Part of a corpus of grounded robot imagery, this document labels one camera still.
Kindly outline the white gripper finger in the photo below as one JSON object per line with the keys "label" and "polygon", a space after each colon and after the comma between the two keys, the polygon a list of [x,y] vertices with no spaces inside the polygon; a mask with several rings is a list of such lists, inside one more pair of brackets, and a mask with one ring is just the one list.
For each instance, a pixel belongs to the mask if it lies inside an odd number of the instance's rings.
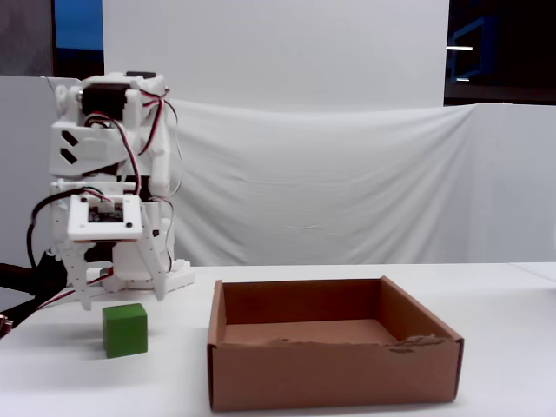
{"label": "white gripper finger", "polygon": [[63,265],[68,280],[73,285],[76,296],[86,311],[91,310],[88,292],[86,252],[93,248],[92,244],[67,244],[63,250]]}
{"label": "white gripper finger", "polygon": [[137,241],[136,246],[149,272],[155,297],[158,301],[162,301],[167,294],[167,276],[162,266],[160,252],[156,248],[154,242],[147,212],[143,206],[140,207],[140,210],[142,217],[142,237]]}

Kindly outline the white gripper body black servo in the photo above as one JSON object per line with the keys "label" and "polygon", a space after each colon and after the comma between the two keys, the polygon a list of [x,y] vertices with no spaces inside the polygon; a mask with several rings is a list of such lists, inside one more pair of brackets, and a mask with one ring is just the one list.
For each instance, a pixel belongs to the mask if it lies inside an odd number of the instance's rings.
{"label": "white gripper body black servo", "polygon": [[134,187],[114,178],[52,183],[54,193],[73,193],[50,204],[53,253],[62,256],[67,244],[92,244],[86,261],[138,260],[140,198]]}

